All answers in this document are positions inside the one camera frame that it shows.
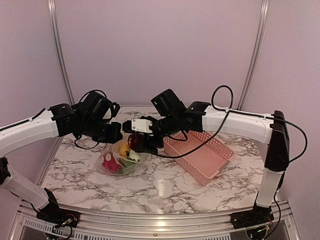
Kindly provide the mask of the pink plastic basket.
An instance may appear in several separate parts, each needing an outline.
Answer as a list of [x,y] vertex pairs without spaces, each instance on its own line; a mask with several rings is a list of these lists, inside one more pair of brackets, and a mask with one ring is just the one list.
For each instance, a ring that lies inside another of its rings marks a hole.
[[[191,151],[212,134],[189,131],[185,136],[179,132],[172,138],[164,138],[164,151],[168,156],[180,156]],[[175,161],[202,186],[209,184],[235,157],[235,152],[216,138],[211,139],[198,150]]]

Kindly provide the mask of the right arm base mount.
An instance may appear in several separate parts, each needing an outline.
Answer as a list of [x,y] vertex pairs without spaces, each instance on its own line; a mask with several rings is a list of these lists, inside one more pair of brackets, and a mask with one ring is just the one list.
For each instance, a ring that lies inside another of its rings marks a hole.
[[255,225],[265,224],[274,220],[271,205],[261,207],[254,201],[253,208],[246,211],[234,212],[230,215],[230,223],[234,229],[247,228]]

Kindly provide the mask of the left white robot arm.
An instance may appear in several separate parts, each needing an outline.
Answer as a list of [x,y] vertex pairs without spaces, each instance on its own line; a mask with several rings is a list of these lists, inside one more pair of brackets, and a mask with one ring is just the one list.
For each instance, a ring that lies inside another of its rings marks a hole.
[[76,140],[90,137],[97,144],[122,140],[122,125],[113,122],[120,110],[101,90],[91,90],[76,104],[61,103],[0,129],[0,187],[28,201],[53,223],[63,219],[54,195],[9,166],[7,154],[30,144],[72,134]]

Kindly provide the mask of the peach knitted fruit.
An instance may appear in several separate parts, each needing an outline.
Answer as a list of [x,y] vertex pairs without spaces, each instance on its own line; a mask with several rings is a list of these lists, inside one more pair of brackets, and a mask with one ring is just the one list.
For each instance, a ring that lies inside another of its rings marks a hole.
[[119,155],[120,155],[121,157],[127,159],[127,158],[129,157],[129,155],[130,155],[130,150],[131,150],[131,148],[130,148],[130,146],[128,145],[128,143],[127,143],[127,142],[122,142],[122,143],[120,144],[120,147],[119,147]]

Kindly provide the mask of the clear polka dot zip bag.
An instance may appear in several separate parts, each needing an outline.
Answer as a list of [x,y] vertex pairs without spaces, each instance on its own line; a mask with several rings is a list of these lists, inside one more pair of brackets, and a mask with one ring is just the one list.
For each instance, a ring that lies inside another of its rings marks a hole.
[[95,162],[97,170],[112,176],[124,176],[133,173],[149,160],[149,153],[138,153],[130,148],[127,140],[107,144]]

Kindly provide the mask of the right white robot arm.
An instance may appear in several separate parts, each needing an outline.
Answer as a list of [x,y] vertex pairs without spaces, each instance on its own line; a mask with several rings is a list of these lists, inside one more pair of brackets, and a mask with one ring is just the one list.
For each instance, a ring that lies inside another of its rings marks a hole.
[[130,130],[143,136],[140,152],[157,154],[163,139],[180,131],[215,132],[237,135],[267,144],[264,173],[255,207],[247,219],[258,224],[267,216],[267,209],[274,200],[281,179],[290,164],[289,135],[284,114],[238,111],[217,107],[212,102],[195,101],[189,107],[167,89],[151,100],[161,119],[142,116],[130,121]]

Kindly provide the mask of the white knitted radish front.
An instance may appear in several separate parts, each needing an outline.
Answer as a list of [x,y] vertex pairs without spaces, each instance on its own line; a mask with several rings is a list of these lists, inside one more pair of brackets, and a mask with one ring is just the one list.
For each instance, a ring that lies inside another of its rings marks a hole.
[[133,149],[131,149],[129,151],[128,159],[131,161],[134,161],[135,163],[139,163],[140,162],[140,155],[137,152],[135,152]]

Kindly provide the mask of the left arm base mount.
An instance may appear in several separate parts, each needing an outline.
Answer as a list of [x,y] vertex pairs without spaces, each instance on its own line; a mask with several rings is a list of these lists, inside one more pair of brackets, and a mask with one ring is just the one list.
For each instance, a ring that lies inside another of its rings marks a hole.
[[36,218],[58,225],[59,227],[69,224],[72,228],[76,228],[80,219],[78,211],[60,208],[54,194],[44,188],[48,196],[48,204],[37,211]]

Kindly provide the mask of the dark maroon knitted beet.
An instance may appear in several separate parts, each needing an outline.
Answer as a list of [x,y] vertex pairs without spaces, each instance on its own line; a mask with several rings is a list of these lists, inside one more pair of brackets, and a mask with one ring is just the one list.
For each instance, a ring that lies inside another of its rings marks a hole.
[[137,152],[143,148],[144,136],[140,133],[132,133],[128,136],[127,144],[131,150]]

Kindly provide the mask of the white knitted radish with leaves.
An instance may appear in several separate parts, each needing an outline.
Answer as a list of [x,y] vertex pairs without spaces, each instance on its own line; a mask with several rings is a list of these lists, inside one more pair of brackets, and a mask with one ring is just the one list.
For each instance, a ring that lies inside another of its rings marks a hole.
[[139,164],[138,162],[134,162],[130,159],[119,159],[118,164],[120,165],[120,168],[117,172],[118,175],[125,175],[128,172],[134,170],[134,168]]

